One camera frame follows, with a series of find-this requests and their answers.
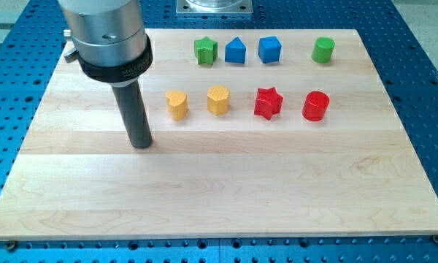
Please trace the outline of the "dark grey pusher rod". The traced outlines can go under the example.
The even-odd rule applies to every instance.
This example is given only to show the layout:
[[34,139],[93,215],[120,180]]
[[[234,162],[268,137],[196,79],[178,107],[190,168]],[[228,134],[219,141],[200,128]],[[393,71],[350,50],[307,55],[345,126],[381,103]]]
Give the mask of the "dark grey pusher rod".
[[113,86],[112,92],[131,145],[134,148],[150,147],[153,139],[139,83],[134,81],[125,86]]

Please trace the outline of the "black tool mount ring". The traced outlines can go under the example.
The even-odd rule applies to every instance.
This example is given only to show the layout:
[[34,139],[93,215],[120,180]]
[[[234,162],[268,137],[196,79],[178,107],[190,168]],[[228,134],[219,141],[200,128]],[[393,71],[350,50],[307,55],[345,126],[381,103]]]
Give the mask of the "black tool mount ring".
[[133,61],[120,66],[102,67],[89,64],[79,56],[75,47],[64,53],[64,58],[67,63],[78,60],[83,73],[90,79],[122,88],[137,82],[138,77],[145,73],[153,62],[151,41],[147,34],[145,36],[146,46],[143,52]]

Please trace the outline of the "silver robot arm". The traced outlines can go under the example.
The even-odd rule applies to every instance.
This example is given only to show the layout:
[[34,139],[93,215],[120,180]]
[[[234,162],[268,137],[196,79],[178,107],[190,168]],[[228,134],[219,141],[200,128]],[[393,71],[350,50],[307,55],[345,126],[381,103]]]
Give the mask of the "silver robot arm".
[[148,148],[152,136],[138,83],[153,62],[137,0],[59,0],[77,60],[90,79],[112,87],[131,145]]

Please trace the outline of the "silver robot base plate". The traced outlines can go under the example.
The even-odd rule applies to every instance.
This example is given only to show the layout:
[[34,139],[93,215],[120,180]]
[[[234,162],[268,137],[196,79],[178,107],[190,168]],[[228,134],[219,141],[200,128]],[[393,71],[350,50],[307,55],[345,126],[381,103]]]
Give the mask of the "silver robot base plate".
[[176,13],[179,15],[250,15],[252,12],[252,0],[176,0]]

